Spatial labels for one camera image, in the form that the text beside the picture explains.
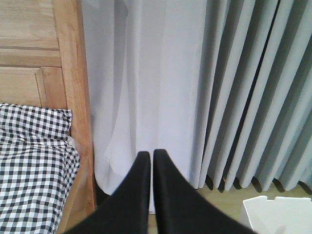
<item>white sheer curtain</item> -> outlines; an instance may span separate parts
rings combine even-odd
[[[166,149],[190,178],[205,9],[204,0],[83,1],[95,174],[105,193],[138,151]]]
[[[104,192],[156,148],[195,188],[312,184],[312,1],[82,3]]]

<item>floor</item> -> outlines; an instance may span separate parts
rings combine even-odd
[[[291,191],[285,191],[277,180],[265,192],[261,191],[261,187],[256,179],[253,179],[247,188],[241,188],[238,181],[235,181],[234,186],[229,191],[224,190],[224,184],[221,184],[218,189],[213,188],[211,180],[208,179],[205,186],[202,189],[198,189],[197,192],[235,220],[239,219],[242,201],[248,198],[260,195],[266,195],[268,199],[274,199],[276,196],[312,198],[312,191],[304,184],[300,183]],[[157,234],[156,218],[153,214],[149,215],[148,233]]]

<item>white plastic container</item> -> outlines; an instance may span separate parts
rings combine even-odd
[[[239,222],[258,234],[312,234],[310,198],[258,196],[243,201]]]

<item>wooden bed frame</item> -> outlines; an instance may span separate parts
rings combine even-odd
[[[0,0],[0,102],[73,110],[81,162],[58,227],[63,233],[96,204],[79,0]]]

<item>gingham bedding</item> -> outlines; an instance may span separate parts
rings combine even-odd
[[[0,233],[56,233],[79,168],[72,113],[0,103]]]

